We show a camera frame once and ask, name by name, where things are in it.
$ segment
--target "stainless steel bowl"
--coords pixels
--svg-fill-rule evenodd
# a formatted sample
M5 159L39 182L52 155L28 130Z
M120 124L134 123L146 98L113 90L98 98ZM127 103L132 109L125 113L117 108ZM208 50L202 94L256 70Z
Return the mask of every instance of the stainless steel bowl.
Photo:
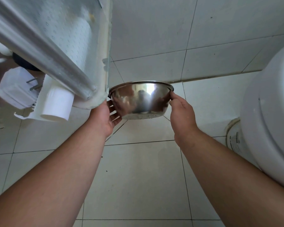
M120 84L109 91L117 113L123 119L150 119L164 115L174 87L157 81Z

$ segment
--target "metal bowl rim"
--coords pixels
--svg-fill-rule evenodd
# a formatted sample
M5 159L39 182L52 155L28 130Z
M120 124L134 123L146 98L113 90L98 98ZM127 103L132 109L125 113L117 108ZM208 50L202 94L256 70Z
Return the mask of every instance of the metal bowl rim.
M133 84L163 84L163 85L166 85L171 91L174 91L174 87L171 84L167 84L167 83L155 81L155 80L148 80L148 81L142 80L142 81L127 82L124 84L119 84L117 86L114 86L109 90L108 97L111 99L112 92L117 90L118 88L124 87L127 85L133 85Z

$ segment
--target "tiled floor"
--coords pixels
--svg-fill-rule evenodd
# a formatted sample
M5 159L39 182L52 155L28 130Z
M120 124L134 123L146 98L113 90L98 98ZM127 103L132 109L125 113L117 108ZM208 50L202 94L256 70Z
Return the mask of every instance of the tiled floor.
M199 127L225 144L225 126L240 114L243 94L257 73L173 84L193 105ZM7 115L0 130L0 193L49 155L88 117L73 108L69 122L20 121ZM124 120L106 141L94 182L75 227L222 227L165 117Z

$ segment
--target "forearm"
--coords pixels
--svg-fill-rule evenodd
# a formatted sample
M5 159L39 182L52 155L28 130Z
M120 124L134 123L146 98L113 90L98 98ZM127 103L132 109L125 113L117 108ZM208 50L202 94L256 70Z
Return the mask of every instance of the forearm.
M194 174L228 226L284 226L284 188L203 132L182 143Z
M97 127L80 127L0 196L0 226L72 226L104 143Z

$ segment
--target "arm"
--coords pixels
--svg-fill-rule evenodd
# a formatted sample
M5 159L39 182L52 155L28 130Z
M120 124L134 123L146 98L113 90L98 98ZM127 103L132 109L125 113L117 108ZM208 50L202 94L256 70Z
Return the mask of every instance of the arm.
M0 196L0 226L72 226L121 118L103 102L60 147Z
M284 226L284 187L200 131L192 106L171 96L175 141L224 225Z

